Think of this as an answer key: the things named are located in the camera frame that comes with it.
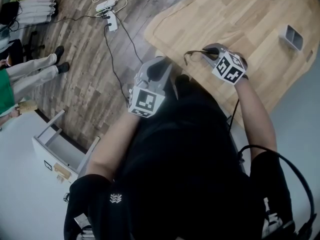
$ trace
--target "hand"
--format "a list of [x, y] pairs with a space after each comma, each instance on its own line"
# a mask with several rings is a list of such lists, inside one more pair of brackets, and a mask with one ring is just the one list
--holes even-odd
[[9, 114], [10, 118], [17, 118], [19, 116], [21, 116], [21, 114], [20, 114], [19, 108], [17, 107], [15, 107]]
[[6, 59], [0, 60], [0, 67], [6, 66], [6, 65], [7, 65], [7, 60]]

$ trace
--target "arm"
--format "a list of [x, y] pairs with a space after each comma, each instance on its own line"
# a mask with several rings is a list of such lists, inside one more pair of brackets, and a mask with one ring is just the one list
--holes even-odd
[[[239, 96], [244, 129], [249, 144], [277, 151], [274, 126], [256, 91], [245, 78], [236, 83], [235, 89]], [[264, 150], [252, 148], [251, 161], [262, 152]]]
[[17, 118], [20, 115], [19, 110], [14, 108], [9, 114], [0, 117], [0, 127], [8, 122], [11, 118]]
[[140, 117], [123, 113], [100, 140], [88, 162], [86, 175], [97, 174], [110, 182], [125, 155], [138, 126]]

